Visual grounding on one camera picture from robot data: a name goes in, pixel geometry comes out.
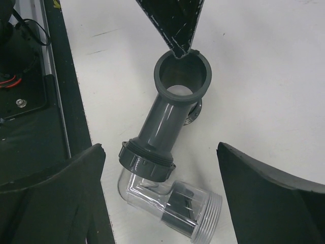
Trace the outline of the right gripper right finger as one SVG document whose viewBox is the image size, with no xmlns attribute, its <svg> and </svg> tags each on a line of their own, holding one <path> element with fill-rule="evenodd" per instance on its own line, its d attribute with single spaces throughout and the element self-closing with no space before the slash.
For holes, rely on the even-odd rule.
<svg viewBox="0 0 325 244">
<path fill-rule="evenodd" d="M 324 185 L 224 142 L 217 157 L 238 243 L 324 243 Z"/>
</svg>

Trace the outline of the grey pipe tee fitting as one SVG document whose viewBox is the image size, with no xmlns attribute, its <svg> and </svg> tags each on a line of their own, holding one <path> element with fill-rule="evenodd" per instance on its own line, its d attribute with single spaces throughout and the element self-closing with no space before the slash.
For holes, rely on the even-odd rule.
<svg viewBox="0 0 325 244">
<path fill-rule="evenodd" d="M 198 50 L 181 59 L 168 51 L 157 61 L 153 77 L 157 97 L 139 135 L 122 143 L 119 162 L 139 177 L 164 182 L 176 167 L 172 148 L 186 119 L 199 115 L 191 108 L 202 103 L 212 70 Z"/>
</svg>

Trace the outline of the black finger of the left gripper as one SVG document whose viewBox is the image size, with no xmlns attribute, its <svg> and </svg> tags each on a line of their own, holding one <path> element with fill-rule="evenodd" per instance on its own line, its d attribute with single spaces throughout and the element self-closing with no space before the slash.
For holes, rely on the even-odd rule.
<svg viewBox="0 0 325 244">
<path fill-rule="evenodd" d="M 203 0 L 139 0 L 137 3 L 175 58 L 190 53 Z"/>
</svg>

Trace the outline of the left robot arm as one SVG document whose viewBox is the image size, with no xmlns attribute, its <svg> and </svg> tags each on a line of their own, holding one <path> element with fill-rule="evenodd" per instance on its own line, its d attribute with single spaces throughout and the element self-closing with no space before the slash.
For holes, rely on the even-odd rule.
<svg viewBox="0 0 325 244">
<path fill-rule="evenodd" d="M 31 19 L 23 19 L 14 9 L 15 1 L 1 1 L 1 88 L 17 86 L 22 74 L 37 62 L 37 52 L 29 44 L 49 46 L 46 34 L 42 42 L 29 27 Z M 203 1 L 138 1 L 138 5 L 158 30 L 177 59 L 190 52 Z"/>
</svg>

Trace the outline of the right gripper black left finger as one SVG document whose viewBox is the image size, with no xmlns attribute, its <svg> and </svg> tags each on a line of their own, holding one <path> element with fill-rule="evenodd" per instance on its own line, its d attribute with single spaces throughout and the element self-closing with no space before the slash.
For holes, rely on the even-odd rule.
<svg viewBox="0 0 325 244">
<path fill-rule="evenodd" d="M 72 158 L 1 184 L 1 243 L 113 243 L 95 144 Z"/>
</svg>

